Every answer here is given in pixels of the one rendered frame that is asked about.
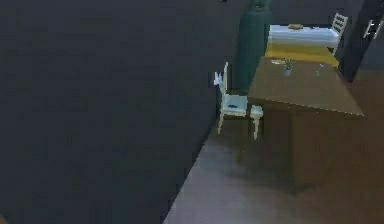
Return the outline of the white ladder-back chair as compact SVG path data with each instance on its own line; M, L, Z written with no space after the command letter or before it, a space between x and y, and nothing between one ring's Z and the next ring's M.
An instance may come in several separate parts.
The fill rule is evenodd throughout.
M330 33L332 34L332 44L330 48L332 49L332 55L335 55L340 43L340 40L344 34L346 25L348 22L348 17L342 14L336 13L331 27L329 28Z

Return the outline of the dark room door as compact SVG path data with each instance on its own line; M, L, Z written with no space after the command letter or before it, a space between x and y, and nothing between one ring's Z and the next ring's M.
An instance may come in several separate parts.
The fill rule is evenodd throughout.
M363 38L370 20L384 20L384 0L348 0L351 26L344 37L339 70L352 82L360 69L384 70L384 25L376 39Z

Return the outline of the small potted green plant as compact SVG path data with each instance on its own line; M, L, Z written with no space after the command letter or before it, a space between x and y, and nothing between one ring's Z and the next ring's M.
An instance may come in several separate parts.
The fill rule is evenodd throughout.
M295 66L296 60L292 58L284 59L284 75L289 76Z

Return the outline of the white wooden chair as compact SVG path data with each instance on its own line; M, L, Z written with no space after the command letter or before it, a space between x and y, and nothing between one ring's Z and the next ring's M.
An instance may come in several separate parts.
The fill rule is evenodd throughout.
M224 64L223 72L214 73L214 85L217 86L221 93L220 115L217 127L217 133L221 133L221 129L225 116L246 117L248 108L248 98L246 96L234 95L228 93L228 69L229 63ZM229 108L228 105L237 105L238 108ZM252 105L250 109L250 118L253 120L254 132L253 138L258 138L259 124L264 112L261 106Z

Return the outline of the brown wooden table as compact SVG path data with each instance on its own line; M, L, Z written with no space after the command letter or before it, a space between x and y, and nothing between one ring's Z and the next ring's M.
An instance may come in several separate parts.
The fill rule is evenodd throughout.
M267 164L297 194L325 182L339 154L356 142L353 128L364 114L334 67L325 64L321 75L315 76L320 63L299 60L285 76L284 66L271 60L259 61L247 93L247 110L262 107L258 137L270 150ZM249 148L253 132L247 117L240 155Z

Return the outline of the dark green punching bag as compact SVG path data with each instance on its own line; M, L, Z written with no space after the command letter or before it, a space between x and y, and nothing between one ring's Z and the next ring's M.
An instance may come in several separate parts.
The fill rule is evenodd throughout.
M250 0L240 19L234 78L240 95L246 95L260 58L265 55L270 31L271 0Z

